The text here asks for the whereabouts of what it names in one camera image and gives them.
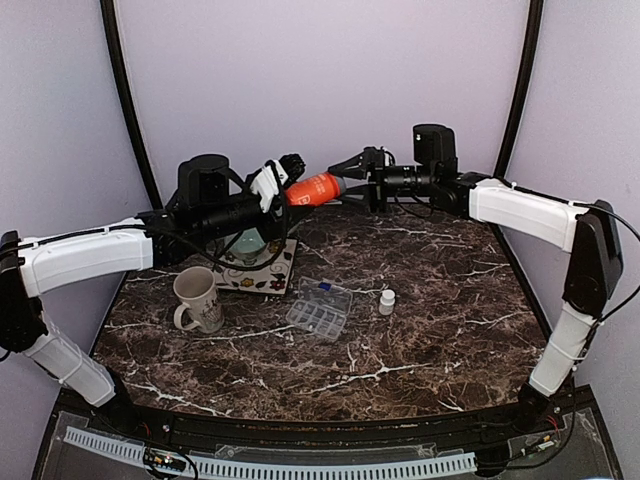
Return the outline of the clear plastic pill organizer box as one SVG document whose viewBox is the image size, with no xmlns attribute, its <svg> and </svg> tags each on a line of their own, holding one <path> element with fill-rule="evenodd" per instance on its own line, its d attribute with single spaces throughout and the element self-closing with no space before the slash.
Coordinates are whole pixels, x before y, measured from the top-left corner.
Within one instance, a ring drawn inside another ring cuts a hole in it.
<svg viewBox="0 0 640 480">
<path fill-rule="evenodd" d="M 352 292 L 342 286 L 303 276 L 285 319 L 295 328 L 334 342 L 343 331 L 352 300 Z"/>
</svg>

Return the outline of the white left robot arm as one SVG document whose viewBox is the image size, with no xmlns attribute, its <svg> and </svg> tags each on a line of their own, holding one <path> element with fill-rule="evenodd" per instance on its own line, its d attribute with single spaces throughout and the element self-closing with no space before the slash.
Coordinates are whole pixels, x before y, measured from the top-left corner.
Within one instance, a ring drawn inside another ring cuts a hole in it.
<svg viewBox="0 0 640 480">
<path fill-rule="evenodd" d="M 76 391 L 120 436 L 141 427 L 140 412 L 124 399 L 116 377 L 92 360 L 45 314 L 40 297 L 62 286 L 114 273 L 176 265 L 204 254 L 218 238 L 250 228 L 265 241 L 284 237 L 292 223 L 286 200 L 269 208 L 253 194 L 236 194 L 218 205 L 173 204 L 94 227 L 44 238 L 1 238 L 1 347 L 21 353 Z"/>
</svg>

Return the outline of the small white pill bottle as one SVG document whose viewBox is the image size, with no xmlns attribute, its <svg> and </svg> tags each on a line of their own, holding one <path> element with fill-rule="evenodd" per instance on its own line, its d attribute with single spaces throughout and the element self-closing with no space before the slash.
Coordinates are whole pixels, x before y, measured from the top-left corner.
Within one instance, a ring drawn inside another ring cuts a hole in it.
<svg viewBox="0 0 640 480">
<path fill-rule="evenodd" d="M 392 289 L 385 289 L 381 292 L 379 298 L 378 311 L 383 316 L 393 313 L 396 302 L 396 294 Z"/>
</svg>

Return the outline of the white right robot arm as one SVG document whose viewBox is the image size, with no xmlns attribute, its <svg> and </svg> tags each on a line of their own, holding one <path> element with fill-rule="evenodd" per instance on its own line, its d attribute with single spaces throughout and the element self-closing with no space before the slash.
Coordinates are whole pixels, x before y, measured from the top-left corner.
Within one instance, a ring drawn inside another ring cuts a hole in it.
<svg viewBox="0 0 640 480">
<path fill-rule="evenodd" d="M 415 165 L 395 164 L 373 147 L 330 167 L 331 174 L 363 180 L 371 208 L 394 196 L 424 197 L 432 208 L 495 224 L 558 247 L 570 262 L 562 309 L 544 352 L 529 376 L 532 395 L 516 405 L 510 424 L 534 432 L 549 416 L 542 397 L 554 395 L 581 362 L 621 277 L 623 259 L 611 206 L 554 199 L 476 172 L 461 173 L 453 153 L 419 154 Z"/>
</svg>

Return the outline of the orange bottle with grey lid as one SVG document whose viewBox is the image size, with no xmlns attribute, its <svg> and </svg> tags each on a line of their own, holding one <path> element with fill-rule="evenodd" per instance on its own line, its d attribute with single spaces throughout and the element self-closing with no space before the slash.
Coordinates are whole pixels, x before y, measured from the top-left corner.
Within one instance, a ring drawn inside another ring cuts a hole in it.
<svg viewBox="0 0 640 480">
<path fill-rule="evenodd" d="M 286 197 L 291 206 L 316 207 L 340 197 L 346 190 L 342 177 L 324 172 L 296 182 L 286 190 Z"/>
</svg>

